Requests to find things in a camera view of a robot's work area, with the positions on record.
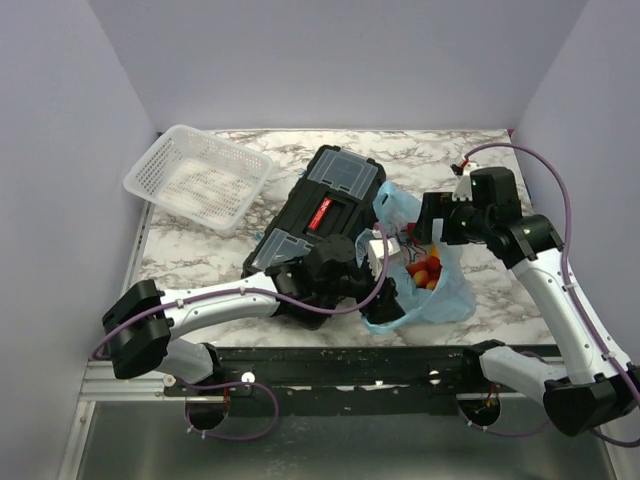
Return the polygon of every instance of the plastic bag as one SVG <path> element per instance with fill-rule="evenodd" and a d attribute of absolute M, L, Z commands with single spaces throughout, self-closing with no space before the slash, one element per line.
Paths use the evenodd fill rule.
<path fill-rule="evenodd" d="M 385 182 L 373 201 L 373 208 L 389 236 L 398 238 L 405 258 L 405 263 L 413 263 L 414 255 L 428 255 L 430 246 L 414 247 L 407 243 L 406 228 L 415 223 L 420 215 L 421 202 L 409 193 L 397 188 L 391 182 Z M 449 246 L 440 242 L 442 236 L 442 220 L 433 223 L 432 244 L 435 245 L 442 271 L 435 290 L 418 288 L 404 265 L 392 264 L 387 276 L 396 282 L 398 296 L 396 300 L 406 312 L 399 319 L 382 325 L 374 325 L 363 317 L 363 322 L 372 333 L 382 334 L 401 327 L 407 323 L 439 324 L 461 322 L 473 315 L 476 310 L 475 299 L 469 284 L 460 268 L 462 248 Z M 357 260 L 361 264 L 369 239 L 373 238 L 370 230 L 363 232 L 356 240 Z"/>

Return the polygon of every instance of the bolt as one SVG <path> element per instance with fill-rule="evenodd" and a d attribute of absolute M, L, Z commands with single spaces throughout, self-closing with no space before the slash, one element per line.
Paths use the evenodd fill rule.
<path fill-rule="evenodd" d="M 252 372 L 244 372 L 240 380 L 244 383 L 253 383 L 256 381 L 256 376 Z"/>
<path fill-rule="evenodd" d="M 431 370 L 431 371 L 429 372 L 429 376 L 430 376 L 430 377 L 437 377 L 438 375 L 440 375 L 440 372 L 439 372 L 439 371 L 437 371 L 437 370 Z M 442 381 L 442 380 L 441 380 L 440 378 L 431 378 L 431 379 L 429 380 L 429 383 L 430 383 L 431 385 L 439 385 L 441 381 Z"/>
<path fill-rule="evenodd" d="M 162 384 L 165 387 L 173 387 L 176 384 L 176 377 L 173 375 L 165 375 L 162 379 Z"/>

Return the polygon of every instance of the gray wall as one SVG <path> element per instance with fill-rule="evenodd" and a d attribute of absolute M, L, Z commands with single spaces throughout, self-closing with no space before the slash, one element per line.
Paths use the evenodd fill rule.
<path fill-rule="evenodd" d="M 57 474 L 80 379 L 119 294 L 154 130 L 85 0 L 0 7 L 0 465 Z"/>
<path fill-rule="evenodd" d="M 90 0 L 156 128 L 516 125 L 585 0 Z"/>
<path fill-rule="evenodd" d="M 591 0 L 515 135 L 517 143 L 547 155 L 566 180 L 574 211 L 573 267 L 603 322 L 636 364 L 639 20 L 637 0 Z M 535 207 L 560 224 L 560 194 L 552 178 L 532 159 L 520 160 Z M 621 436 L 640 436 L 640 422 L 624 426 L 628 432 Z"/>

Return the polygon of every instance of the white marble tabletop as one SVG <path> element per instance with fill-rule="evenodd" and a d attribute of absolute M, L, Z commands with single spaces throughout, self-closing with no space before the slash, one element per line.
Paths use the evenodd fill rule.
<path fill-rule="evenodd" d="M 242 262 L 284 204 L 315 151 L 337 145 L 380 162 L 387 179 L 421 198 L 425 190 L 452 190 L 456 178 L 449 165 L 462 154 L 488 142 L 508 142 L 505 130 L 364 132 L 346 130 L 257 130 L 214 132 L 270 156 L 276 168 L 263 191 L 230 238 L 155 207 L 144 246 L 139 279 L 153 278 L 159 288 L 203 287 L 237 280 Z M 531 211 L 516 157 L 508 149 L 474 156 L 480 165 L 504 165 L 516 173 L 525 211 Z M 308 331 L 283 318 L 247 318 L 190 334 L 192 341 L 218 346 L 318 347 L 473 344 L 499 339 L 509 344 L 553 343 L 526 290 L 484 246 L 464 247 L 462 268 L 476 297 L 473 317 L 461 323 L 407 325 L 386 335 L 373 335 L 352 313 L 329 319 Z"/>

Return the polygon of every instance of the black metal bar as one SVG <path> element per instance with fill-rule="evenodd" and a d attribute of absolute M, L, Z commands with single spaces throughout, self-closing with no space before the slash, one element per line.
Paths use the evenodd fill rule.
<path fill-rule="evenodd" d="M 560 356 L 555 345 L 512 348 L 543 357 Z M 454 415 L 456 395 L 475 393 L 461 378 L 463 349 L 458 346 L 218 348 L 217 352 L 225 368 L 252 367 L 256 381 L 273 389 L 285 416 Z M 167 396 L 194 393 L 197 394 L 179 388 L 165 389 Z M 271 402 L 258 389 L 252 389 L 250 396 L 231 397 L 232 416 L 269 416 L 273 412 Z"/>

